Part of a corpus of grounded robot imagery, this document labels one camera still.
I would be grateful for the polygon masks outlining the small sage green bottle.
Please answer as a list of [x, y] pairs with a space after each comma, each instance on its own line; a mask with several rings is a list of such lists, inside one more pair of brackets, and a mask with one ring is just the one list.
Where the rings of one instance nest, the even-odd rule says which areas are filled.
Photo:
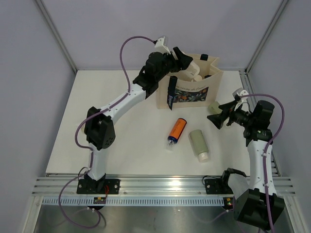
[[219, 106], [220, 104], [217, 101], [215, 101], [211, 103], [207, 109], [212, 115], [220, 114], [222, 112], [222, 109], [220, 109]]

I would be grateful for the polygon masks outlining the cream bottle with round cap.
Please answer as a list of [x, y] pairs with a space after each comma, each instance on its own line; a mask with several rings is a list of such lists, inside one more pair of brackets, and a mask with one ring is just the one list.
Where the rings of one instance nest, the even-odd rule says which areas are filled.
[[180, 71], [180, 73], [186, 75], [190, 79], [194, 79], [196, 76], [199, 75], [200, 67], [195, 63], [194, 60], [191, 61], [189, 66], [185, 69]]

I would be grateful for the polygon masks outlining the white cream bottle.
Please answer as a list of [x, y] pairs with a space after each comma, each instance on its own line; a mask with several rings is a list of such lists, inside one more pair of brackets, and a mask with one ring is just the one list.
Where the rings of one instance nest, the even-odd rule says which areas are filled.
[[193, 80], [196, 81], [196, 82], [200, 82], [202, 79], [203, 79], [203, 78], [202, 78], [202, 76], [200, 76], [200, 75], [197, 75], [197, 76], [195, 76], [195, 77], [193, 78]]

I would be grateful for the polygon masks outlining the sage green bottle white cap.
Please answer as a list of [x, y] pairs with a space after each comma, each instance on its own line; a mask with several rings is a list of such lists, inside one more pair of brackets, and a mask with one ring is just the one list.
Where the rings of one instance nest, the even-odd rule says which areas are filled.
[[209, 159], [209, 149], [201, 130], [194, 130], [189, 133], [189, 139], [194, 155], [200, 163]]

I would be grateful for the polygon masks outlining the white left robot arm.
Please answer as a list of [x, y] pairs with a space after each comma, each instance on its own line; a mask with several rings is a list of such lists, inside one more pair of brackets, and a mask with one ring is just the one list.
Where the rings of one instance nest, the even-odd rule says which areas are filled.
[[91, 155], [89, 169], [78, 182], [78, 194], [107, 192], [106, 159], [108, 148], [116, 138], [115, 123], [132, 107], [152, 95], [166, 75], [186, 70], [192, 61], [192, 57], [177, 47], [168, 52], [152, 52], [129, 90], [120, 99], [101, 109], [91, 107], [88, 110], [84, 133]]

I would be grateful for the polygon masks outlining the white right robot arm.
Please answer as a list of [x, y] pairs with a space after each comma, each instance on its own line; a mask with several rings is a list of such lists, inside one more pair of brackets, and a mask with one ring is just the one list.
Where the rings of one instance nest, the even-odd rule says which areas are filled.
[[277, 196], [271, 170], [273, 134], [268, 127], [274, 108], [272, 103], [260, 100], [253, 112], [247, 112], [234, 100], [220, 105], [219, 114], [207, 116], [217, 129], [225, 120], [228, 126], [237, 123], [244, 128], [250, 179], [244, 172], [228, 168], [221, 176], [220, 187], [224, 192], [233, 192], [234, 219], [264, 231], [272, 230], [285, 207], [284, 199]]

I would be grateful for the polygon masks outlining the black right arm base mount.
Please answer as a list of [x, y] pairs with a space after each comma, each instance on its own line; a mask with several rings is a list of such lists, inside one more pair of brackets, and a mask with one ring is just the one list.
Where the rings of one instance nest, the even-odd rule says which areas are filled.
[[202, 183], [205, 187], [206, 194], [233, 194], [229, 186], [218, 177], [204, 176]]

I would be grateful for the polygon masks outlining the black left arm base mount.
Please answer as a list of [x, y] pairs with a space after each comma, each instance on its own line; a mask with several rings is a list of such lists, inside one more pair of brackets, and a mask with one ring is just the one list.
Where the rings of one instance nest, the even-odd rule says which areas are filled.
[[120, 179], [107, 179], [102, 177], [100, 180], [80, 179], [78, 181], [77, 194], [95, 195], [109, 194], [116, 195], [120, 190]]

